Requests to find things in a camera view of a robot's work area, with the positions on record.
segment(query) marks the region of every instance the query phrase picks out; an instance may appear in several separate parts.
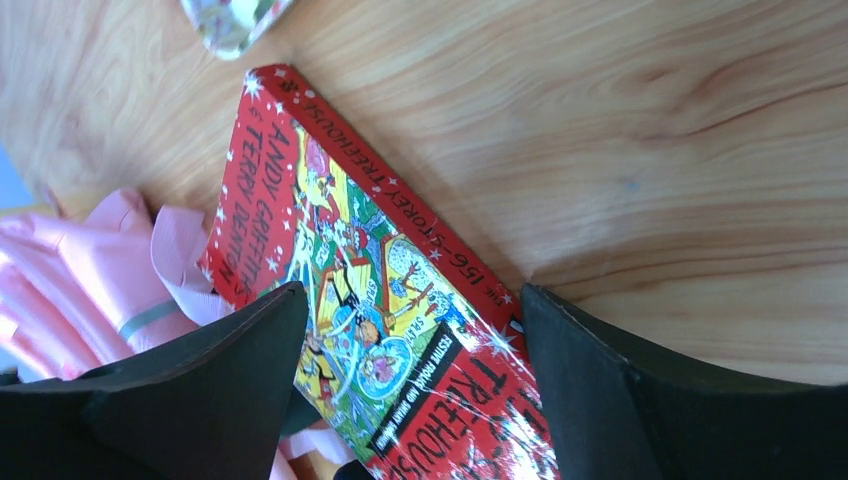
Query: red book cover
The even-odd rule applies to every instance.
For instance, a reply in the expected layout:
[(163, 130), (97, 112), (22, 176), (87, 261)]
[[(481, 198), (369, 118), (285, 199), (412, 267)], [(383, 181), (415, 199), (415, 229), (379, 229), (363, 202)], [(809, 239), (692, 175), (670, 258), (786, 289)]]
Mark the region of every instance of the red book cover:
[(559, 478), (518, 301), (291, 66), (245, 77), (201, 266), (300, 281), (295, 385), (376, 478)]

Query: cartoon character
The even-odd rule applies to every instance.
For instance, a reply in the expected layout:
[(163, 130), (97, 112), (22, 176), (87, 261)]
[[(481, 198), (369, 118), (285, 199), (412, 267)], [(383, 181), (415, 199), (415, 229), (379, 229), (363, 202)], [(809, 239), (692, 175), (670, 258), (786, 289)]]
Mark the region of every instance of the cartoon character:
[(348, 269), (341, 269), (341, 280), (346, 287), (346, 294), (342, 295), (336, 284), (336, 275), (330, 274), (327, 277), (327, 282), (339, 303), (339, 307), (348, 307), (350, 309), (351, 320), (355, 322), (356, 331), (354, 339), (359, 341), (366, 349), (373, 346), (381, 345), (383, 340), (388, 336), (388, 329), (391, 329), (397, 322), (398, 315), (407, 311), (410, 307), (396, 313), (386, 312), (378, 305), (366, 306), (363, 305), (348, 279)]
[(457, 325), (457, 330), (461, 333), (466, 332), (468, 320), (454, 305), (454, 293), (445, 294), (444, 292), (435, 291), (427, 296), (427, 301), (430, 306), (427, 307), (427, 315), (434, 315), (436, 323), (447, 323)]
[(324, 408), (327, 409), (327, 412), (330, 415), (335, 415), (336, 413), (336, 405), (333, 403), (333, 397), (336, 395), (336, 391), (333, 388), (333, 385), (330, 382), (336, 381), (337, 378), (335, 375), (328, 376), (324, 373), (324, 369), (320, 364), (316, 363), (318, 366), (318, 384), (321, 387), (320, 399), (324, 402)]
[(315, 355), (324, 355), (324, 337), (314, 333), (312, 329), (307, 329), (303, 348), (308, 348)]
[(341, 219), (341, 210), (332, 193), (335, 179), (330, 175), (326, 179), (318, 179), (316, 182), (319, 186), (321, 196), (327, 202), (327, 206), (311, 204), (306, 191), (301, 189), (300, 185), (294, 184), (292, 186), (295, 208), (298, 210), (298, 221), (303, 223), (306, 228), (318, 233), (321, 233), (322, 230), (327, 228), (330, 228), (332, 231), (333, 225)]
[(392, 243), (389, 248), (388, 262), (394, 271), (405, 272), (402, 279), (391, 281), (392, 291), (396, 295), (401, 292), (401, 289), (418, 292), (418, 296), (413, 300), (416, 305), (434, 288), (444, 289), (439, 280), (441, 277), (433, 265), (409, 240), (397, 239)]
[(362, 368), (366, 377), (376, 379), (380, 383), (389, 383), (394, 378), (393, 369), (397, 359), (389, 355), (366, 355)]
[(363, 228), (348, 225), (339, 219), (333, 225), (331, 239), (336, 242), (335, 265), (343, 267), (347, 264), (346, 258), (362, 256), (360, 252), (368, 245), (368, 232)]
[(327, 155), (327, 152), (312, 137), (306, 140), (306, 168), (315, 177), (331, 176), (330, 156)]
[(312, 253), (315, 248), (313, 235), (303, 228), (295, 229), (294, 248), (291, 262), (286, 267), (286, 281), (292, 279), (308, 283), (306, 276), (312, 273)]
[(336, 285), (336, 279), (334, 276), (327, 278), (327, 281), (330, 283), (330, 287), (336, 295), (339, 306), (350, 307), (353, 310), (353, 319), (356, 323), (356, 333), (354, 334), (354, 338), (360, 341), (365, 348), (369, 348), (372, 345), (379, 345), (383, 340), (383, 334), (377, 328), (377, 325), (363, 314), (359, 296), (353, 291), (353, 288), (350, 286), (350, 281), (347, 278), (347, 268), (342, 269), (342, 279), (347, 286), (347, 295), (344, 296), (342, 296), (339, 292), (339, 287)]
[(336, 189), (336, 177), (332, 173), (328, 173), (326, 177), (315, 177), (314, 183), (323, 198), (333, 197), (332, 192)]

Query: light wooden surface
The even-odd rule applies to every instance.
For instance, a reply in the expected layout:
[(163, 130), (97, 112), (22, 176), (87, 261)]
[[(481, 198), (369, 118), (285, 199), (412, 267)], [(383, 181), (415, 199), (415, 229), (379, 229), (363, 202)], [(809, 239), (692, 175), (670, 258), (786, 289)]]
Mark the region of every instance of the light wooden surface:
[(60, 197), (213, 208), (292, 61), (513, 288), (740, 370), (848, 381), (848, 3), (300, 0), (244, 58), (176, 0), (0, 0), (0, 141)]

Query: white star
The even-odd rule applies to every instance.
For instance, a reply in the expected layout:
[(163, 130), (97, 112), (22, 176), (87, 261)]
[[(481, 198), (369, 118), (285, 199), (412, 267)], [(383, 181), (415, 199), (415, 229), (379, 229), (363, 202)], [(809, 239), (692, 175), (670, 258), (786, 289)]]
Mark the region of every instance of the white star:
[(509, 343), (515, 339), (515, 336), (506, 336), (506, 329), (507, 326), (504, 325), (504, 328), (500, 332), (495, 330), (492, 331), (492, 333), (484, 334), (488, 338), (488, 341), (484, 343), (483, 346), (492, 347), (495, 357), (503, 355), (508, 358), (513, 352), (518, 351)]
[(271, 270), (272, 272), (276, 273), (276, 272), (277, 272), (277, 267), (279, 267), (279, 266), (280, 266), (280, 265), (277, 263), (277, 261), (276, 261), (276, 260), (274, 260), (274, 259), (273, 259), (273, 258), (271, 258), (271, 257), (265, 257), (265, 261), (266, 261), (266, 262), (268, 262), (268, 270)]
[(265, 90), (265, 87), (259, 83), (260, 79), (256, 76), (255, 71), (250, 71), (244, 77), (244, 93), (242, 95), (250, 95), (250, 101), (253, 102), (259, 98), (259, 92)]

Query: wood grain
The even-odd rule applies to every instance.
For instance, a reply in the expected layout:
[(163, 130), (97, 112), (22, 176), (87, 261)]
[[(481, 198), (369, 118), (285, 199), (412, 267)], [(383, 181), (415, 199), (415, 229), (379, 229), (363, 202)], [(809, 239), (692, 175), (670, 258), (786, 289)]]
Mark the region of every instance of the wood grain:
[(848, 381), (848, 3), (300, 1), (244, 58), (175, 0), (0, 0), (0, 141), (62, 197), (211, 210), (245, 70), (292, 61), (512, 288)]

